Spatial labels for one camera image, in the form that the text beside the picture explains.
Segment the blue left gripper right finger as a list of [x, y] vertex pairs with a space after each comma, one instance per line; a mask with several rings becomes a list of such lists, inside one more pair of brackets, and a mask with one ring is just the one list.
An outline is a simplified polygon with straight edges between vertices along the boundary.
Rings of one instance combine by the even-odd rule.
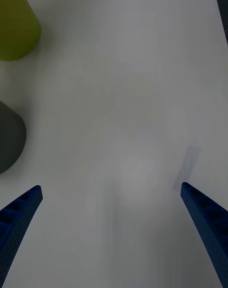
[[180, 196], [207, 250], [222, 287], [228, 287], [228, 211], [184, 182]]

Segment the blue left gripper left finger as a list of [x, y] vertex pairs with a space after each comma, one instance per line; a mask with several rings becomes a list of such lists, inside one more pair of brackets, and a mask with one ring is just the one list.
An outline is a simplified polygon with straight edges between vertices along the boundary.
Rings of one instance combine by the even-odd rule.
[[34, 186], [0, 211], [0, 287], [43, 200], [39, 185]]

